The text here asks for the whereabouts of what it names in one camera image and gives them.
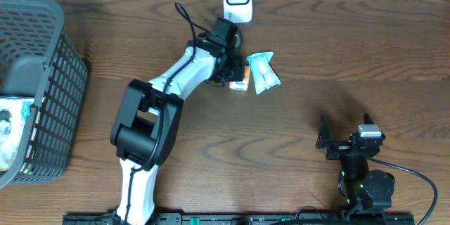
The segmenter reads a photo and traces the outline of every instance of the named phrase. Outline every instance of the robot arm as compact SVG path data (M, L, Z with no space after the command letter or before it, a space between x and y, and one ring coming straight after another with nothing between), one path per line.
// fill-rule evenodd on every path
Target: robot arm
M232 22L217 18L211 33L198 37L193 58L194 45L190 41L184 55L166 73L147 83L135 79L128 85L110 137L111 144L117 146L123 173L116 222L126 219L128 224L145 224L150 219L155 208L153 191L158 166L173 148L183 102L191 92L206 80L242 81L243 60L236 52L237 29ZM179 72L162 99L166 80L176 71ZM156 122L139 117L138 110L157 115ZM160 124L162 131L158 139ZM141 166L143 170L134 173L130 181L132 169Z

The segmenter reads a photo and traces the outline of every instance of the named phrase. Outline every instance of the gray laundry basket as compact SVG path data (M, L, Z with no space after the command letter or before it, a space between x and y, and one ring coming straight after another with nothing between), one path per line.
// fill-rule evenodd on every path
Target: gray laundry basket
M68 167L88 73L63 25L54 0L0 0L0 94L34 97L0 188L50 182Z

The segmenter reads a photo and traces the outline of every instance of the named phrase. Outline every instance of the small orange package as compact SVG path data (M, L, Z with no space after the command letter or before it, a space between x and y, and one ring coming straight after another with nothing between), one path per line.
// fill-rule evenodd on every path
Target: small orange package
M241 82L230 82L230 89L236 91L247 91L248 82L250 80L250 66L245 66L244 68L244 79Z

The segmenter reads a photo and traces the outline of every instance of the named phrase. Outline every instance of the wood grain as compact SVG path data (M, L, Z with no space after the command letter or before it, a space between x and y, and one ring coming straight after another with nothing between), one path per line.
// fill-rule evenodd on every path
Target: wood grain
M91 61L91 83L67 174L0 191L1 224L60 224L106 212L122 175L109 143L125 86L176 62L190 39L176 0L57 0L65 29ZM221 0L179 0L211 26ZM155 202L185 212L295 212L345 204L338 162L315 150L319 117L347 138L369 112L387 136L378 158L416 169L439 189L429 224L450 220L450 0L254 0L243 55L274 51L281 85L256 96L200 85L185 103ZM418 221L432 189L396 177L392 210Z

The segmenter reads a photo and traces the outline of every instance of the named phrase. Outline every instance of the green led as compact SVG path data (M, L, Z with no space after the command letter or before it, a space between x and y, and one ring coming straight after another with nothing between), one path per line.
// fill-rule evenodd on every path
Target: green led
M200 218L192 217L191 218L191 225L200 225Z

